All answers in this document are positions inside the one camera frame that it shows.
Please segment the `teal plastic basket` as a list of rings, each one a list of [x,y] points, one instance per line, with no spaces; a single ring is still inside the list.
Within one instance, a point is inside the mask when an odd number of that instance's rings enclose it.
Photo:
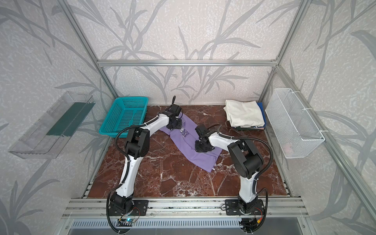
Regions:
[[[115,99],[99,129],[99,134],[115,138],[126,127],[143,124],[147,105],[147,97],[122,97]]]

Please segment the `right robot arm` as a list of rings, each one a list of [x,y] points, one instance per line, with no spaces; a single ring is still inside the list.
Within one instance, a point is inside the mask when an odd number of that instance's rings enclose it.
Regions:
[[[270,145],[261,139],[253,137],[234,137],[199,125],[195,128],[198,140],[195,142],[196,152],[207,153],[220,148],[230,154],[235,170],[240,175],[240,191],[238,207],[241,214],[249,215],[254,210],[265,208],[257,192],[259,177],[266,172],[273,162],[273,150]],[[254,142],[265,145],[269,151],[269,161],[264,165],[264,157]]]

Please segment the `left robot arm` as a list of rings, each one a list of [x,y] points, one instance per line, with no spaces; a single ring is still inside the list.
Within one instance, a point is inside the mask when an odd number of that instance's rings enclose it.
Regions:
[[[125,156],[124,169],[119,185],[110,190],[106,201],[106,215],[110,210],[119,214],[133,211],[133,195],[136,177],[143,157],[149,152],[150,137],[162,128],[169,130],[182,127],[182,108],[171,104],[153,119],[121,130],[115,138],[115,147]]]

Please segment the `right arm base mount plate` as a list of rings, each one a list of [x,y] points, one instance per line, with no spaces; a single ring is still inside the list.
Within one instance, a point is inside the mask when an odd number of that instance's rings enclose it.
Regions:
[[[258,215],[263,216],[265,214],[264,205],[261,199],[255,199],[249,203],[245,203],[239,199],[225,200],[226,215]]]

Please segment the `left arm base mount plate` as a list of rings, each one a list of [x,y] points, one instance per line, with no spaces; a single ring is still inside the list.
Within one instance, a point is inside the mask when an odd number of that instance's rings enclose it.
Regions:
[[[118,209],[113,202],[109,204],[109,216],[145,216],[148,210],[148,200],[134,200],[133,206],[129,213],[124,213],[120,209]]]

